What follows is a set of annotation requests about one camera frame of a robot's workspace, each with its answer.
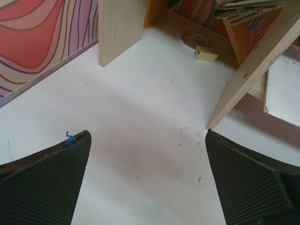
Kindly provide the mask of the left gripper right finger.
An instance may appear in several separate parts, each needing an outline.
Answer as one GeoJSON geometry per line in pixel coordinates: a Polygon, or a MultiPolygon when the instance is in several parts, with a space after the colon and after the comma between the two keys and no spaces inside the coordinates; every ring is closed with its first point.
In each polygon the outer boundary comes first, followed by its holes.
{"type": "Polygon", "coordinates": [[[228,225],[298,225],[300,168],[208,130],[206,151],[228,225]]]}

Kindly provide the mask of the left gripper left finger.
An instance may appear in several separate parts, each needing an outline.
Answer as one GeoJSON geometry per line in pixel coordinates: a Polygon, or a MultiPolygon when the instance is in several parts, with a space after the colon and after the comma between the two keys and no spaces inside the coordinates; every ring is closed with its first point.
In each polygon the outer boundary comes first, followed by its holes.
{"type": "Polygon", "coordinates": [[[2,225],[69,225],[91,148],[84,130],[52,147],[0,166],[2,225]]]}

